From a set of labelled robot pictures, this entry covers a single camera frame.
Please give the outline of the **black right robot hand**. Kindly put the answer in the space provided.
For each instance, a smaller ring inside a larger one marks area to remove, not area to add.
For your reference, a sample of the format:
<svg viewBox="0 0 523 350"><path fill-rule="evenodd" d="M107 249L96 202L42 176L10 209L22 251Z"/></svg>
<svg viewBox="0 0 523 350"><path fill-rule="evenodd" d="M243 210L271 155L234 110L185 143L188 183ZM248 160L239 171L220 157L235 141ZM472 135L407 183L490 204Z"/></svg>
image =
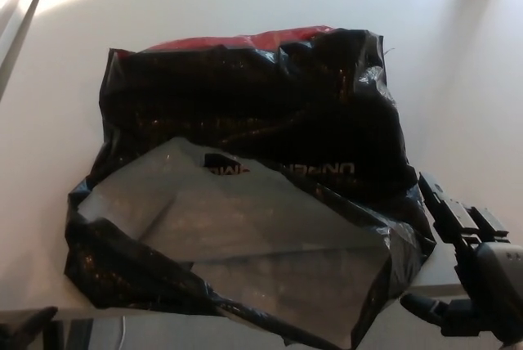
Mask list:
<svg viewBox="0 0 523 350"><path fill-rule="evenodd" d="M401 306L445 337L490 332L505 348L522 343L522 247L488 210L451 199L428 173L418 185L442 241L454 247L454 270L467 293L444 303L406 294Z"/></svg>

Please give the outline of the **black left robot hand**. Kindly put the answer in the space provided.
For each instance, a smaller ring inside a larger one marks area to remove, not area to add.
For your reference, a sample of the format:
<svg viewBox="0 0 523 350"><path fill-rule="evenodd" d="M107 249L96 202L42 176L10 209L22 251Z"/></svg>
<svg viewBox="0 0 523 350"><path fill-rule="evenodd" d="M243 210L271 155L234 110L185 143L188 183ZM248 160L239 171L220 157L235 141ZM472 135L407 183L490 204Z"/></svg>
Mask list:
<svg viewBox="0 0 523 350"><path fill-rule="evenodd" d="M1 350L26 350L52 322L58 308L51 306L38 310L24 321L1 324Z"/></svg>

